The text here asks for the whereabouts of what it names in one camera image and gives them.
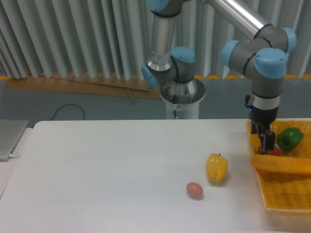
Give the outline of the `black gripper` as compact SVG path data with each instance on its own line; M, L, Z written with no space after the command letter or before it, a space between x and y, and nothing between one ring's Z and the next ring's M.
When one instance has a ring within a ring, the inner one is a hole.
M251 123L251 134L256 134L260 140L259 154L264 151L273 150L275 147L275 133L263 131L263 125L270 125L277 117L278 107L269 110L263 110L253 106L249 110L249 119Z

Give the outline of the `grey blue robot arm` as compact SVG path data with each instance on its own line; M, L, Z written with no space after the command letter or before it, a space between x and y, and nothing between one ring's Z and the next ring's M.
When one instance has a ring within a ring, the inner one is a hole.
M199 103L206 89L195 80L195 52L187 47L172 47L175 18L181 13L181 0L149 0L153 13L151 55L141 67L150 87L159 87L166 103L168 119L197 119ZM270 129L275 121L287 54L295 49L297 38L292 29L277 28L239 0L210 0L208 4L239 28L248 42L227 42L221 53L225 66L252 81L252 93L246 96L251 132L260 139L261 154L275 147L276 135Z

